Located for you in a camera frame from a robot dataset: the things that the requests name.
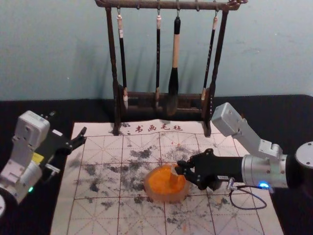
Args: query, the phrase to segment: robotic arm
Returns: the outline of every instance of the robotic arm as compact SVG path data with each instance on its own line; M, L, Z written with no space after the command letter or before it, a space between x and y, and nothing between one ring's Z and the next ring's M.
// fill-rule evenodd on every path
M313 142L300 146L293 155L283 154L279 145L261 139L229 103L216 108L212 123L225 137L237 139L249 155L217 157L209 148L187 162L177 162L176 172L186 180L201 190L216 190L223 181L228 181L228 190L234 182L271 192L273 188L301 187L313 197Z
M11 156L0 173L0 218L22 202L44 173L50 173L49 180L60 172L52 165L57 154L67 156L86 142L86 127L72 140L51 130L53 115L44 118L27 111L18 118Z

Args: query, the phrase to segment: blue wall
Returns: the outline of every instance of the blue wall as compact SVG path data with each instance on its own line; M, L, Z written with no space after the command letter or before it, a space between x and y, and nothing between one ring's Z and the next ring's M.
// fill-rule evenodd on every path
M112 98L103 8L93 0L0 0L0 5L0 100ZM216 96L312 95L312 9L311 0L250 0L230 12ZM116 9L112 13L121 82ZM129 90L154 91L157 11L121 14ZM180 92L201 92L213 15L180 11ZM161 16L160 88L167 92L176 11L161 10Z

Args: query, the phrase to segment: black brush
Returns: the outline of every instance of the black brush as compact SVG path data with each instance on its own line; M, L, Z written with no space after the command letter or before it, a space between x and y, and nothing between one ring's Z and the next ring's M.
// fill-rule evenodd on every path
M180 18L176 17L174 21L174 43L173 43L173 62L170 82L168 85L167 99L167 115L175 114L178 107L178 63L179 63L179 33L180 33Z
M202 91L202 95L201 95L201 101L204 101L204 99L205 99L206 83L207 83L207 77L209 74L209 68L210 68L210 61L211 61L211 54L212 54L212 47L213 47L213 42L214 42L216 25L217 25L217 16L215 15L215 17L213 19L213 27L212 27L212 33L211 33L210 46L209 46L209 54L208 54L207 62L206 62L206 70L205 70L205 76L204 76L204 84L203 84L203 91Z
M128 109L128 93L127 93L127 80L126 80L126 66L125 66L125 53L124 53L124 36L123 36L123 22L122 16L119 13L117 16L118 36L121 49L121 61L122 61L122 75L123 75L123 101L126 110Z
M156 107L158 107L160 97L160 34L161 34L161 16L158 14L156 19Z

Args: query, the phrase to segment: orange liquid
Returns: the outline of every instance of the orange liquid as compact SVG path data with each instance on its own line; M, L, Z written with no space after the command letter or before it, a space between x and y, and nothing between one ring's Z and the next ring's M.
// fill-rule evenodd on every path
M185 177L179 175L176 183L170 183L171 167L168 165L163 166L154 172L149 180L149 186L154 193L158 194L171 194L180 192L185 186Z

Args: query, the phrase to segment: black table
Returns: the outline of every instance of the black table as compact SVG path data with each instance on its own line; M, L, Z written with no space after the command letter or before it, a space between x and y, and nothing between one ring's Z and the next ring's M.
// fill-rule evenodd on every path
M215 106L230 102L263 139L279 144L284 153L313 140L313 97L306 95L247 96L216 98ZM27 110L38 114L57 112L51 127L70 137L74 122L113 122L111 100L12 101L0 102L0 169L7 162L19 115ZM167 117L153 114L132 115L123 121ZM200 120L199 115L174 116L171 120ZM64 169L66 159L58 156ZM48 185L38 185L1 223L1 235L47 235L53 219L62 174ZM313 201L298 190L276 189L272 201L286 235L312 234Z

